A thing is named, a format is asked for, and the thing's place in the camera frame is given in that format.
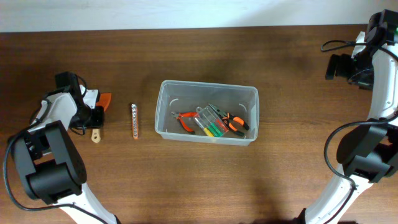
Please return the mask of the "orange scraper wooden handle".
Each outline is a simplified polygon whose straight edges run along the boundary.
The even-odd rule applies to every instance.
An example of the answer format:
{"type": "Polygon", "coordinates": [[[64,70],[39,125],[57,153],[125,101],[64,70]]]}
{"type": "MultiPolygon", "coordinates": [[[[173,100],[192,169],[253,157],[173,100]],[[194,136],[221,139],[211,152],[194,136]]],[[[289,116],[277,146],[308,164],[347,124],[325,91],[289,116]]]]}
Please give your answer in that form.
{"type": "MultiPolygon", "coordinates": [[[[96,103],[96,106],[102,106],[104,111],[106,111],[109,107],[111,102],[111,93],[102,93],[99,101],[96,103]]],[[[94,143],[99,143],[101,141],[100,129],[93,129],[91,140],[94,143]]]]}

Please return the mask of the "red small cutting pliers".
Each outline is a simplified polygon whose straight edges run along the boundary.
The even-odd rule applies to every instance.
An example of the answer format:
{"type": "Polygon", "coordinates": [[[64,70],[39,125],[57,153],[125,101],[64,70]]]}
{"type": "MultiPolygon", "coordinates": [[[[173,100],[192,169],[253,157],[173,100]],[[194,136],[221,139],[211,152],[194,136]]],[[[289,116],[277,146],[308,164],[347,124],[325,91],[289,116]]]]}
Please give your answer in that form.
{"type": "Polygon", "coordinates": [[[173,118],[175,118],[180,125],[182,126],[182,128],[189,134],[195,134],[195,131],[190,128],[186,122],[185,122],[185,118],[193,118],[194,116],[197,115],[197,112],[188,112],[188,113],[176,113],[176,112],[171,112],[171,115],[173,118]]]}

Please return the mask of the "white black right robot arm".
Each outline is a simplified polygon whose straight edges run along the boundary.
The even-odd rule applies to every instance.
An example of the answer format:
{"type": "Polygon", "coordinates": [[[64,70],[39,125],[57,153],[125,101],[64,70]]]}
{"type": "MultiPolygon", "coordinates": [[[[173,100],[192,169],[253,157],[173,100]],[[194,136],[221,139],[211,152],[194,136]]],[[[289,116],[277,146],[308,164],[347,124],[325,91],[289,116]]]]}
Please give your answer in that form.
{"type": "Polygon", "coordinates": [[[373,14],[356,40],[336,44],[354,50],[331,55],[325,78],[343,77],[370,90],[371,107],[367,120],[344,124],[328,136],[323,155],[333,177],[294,223],[338,223],[365,190],[397,172],[397,12],[373,14]]]}

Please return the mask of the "orange black long-nose pliers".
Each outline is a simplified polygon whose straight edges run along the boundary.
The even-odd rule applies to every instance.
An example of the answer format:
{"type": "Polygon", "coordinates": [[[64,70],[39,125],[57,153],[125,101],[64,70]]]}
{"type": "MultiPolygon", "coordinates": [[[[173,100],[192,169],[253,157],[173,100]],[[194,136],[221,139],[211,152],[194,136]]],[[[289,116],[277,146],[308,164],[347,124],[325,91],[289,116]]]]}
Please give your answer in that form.
{"type": "Polygon", "coordinates": [[[246,131],[249,131],[249,129],[250,129],[249,125],[247,124],[247,122],[245,122],[245,120],[243,120],[239,116],[235,116],[231,113],[227,113],[227,112],[221,110],[220,108],[218,108],[217,106],[210,104],[210,103],[208,104],[208,106],[220,117],[220,119],[222,120],[224,125],[229,130],[231,130],[233,132],[233,134],[235,134],[239,137],[245,136],[245,134],[242,131],[240,131],[238,128],[236,128],[233,125],[233,122],[242,126],[246,131]]]}

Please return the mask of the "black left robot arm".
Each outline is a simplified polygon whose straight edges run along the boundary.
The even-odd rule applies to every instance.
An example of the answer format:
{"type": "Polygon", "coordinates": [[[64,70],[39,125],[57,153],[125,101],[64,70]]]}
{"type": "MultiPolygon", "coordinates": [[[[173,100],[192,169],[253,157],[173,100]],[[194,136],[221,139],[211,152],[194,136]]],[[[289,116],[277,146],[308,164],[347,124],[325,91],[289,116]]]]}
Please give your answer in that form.
{"type": "Polygon", "coordinates": [[[56,89],[48,92],[30,125],[10,137],[3,160],[3,179],[11,201],[28,212],[61,209],[76,223],[119,223],[87,184],[86,168],[68,131],[84,135],[104,123],[101,93],[72,72],[55,76],[56,89]],[[43,207],[26,207],[13,195],[7,176],[12,158],[25,193],[43,207]]]}

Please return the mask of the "orange socket bit holder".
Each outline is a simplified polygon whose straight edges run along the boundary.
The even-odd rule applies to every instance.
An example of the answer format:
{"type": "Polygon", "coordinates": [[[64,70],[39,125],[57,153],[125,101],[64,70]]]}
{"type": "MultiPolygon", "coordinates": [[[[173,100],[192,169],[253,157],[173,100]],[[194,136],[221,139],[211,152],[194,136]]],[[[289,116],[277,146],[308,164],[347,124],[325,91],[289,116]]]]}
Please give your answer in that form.
{"type": "Polygon", "coordinates": [[[139,138],[139,128],[137,122],[137,105],[131,105],[131,118],[132,118],[132,136],[134,139],[139,138]]]}

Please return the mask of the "clear screwdriver set case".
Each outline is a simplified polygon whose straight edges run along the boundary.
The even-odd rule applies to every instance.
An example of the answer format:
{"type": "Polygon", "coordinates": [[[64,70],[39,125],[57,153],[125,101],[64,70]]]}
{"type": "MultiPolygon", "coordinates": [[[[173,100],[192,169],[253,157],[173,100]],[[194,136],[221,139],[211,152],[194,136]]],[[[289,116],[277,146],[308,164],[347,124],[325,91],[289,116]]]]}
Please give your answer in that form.
{"type": "Polygon", "coordinates": [[[229,131],[218,114],[210,106],[204,108],[197,107],[196,112],[193,120],[207,136],[220,138],[229,131]]]}

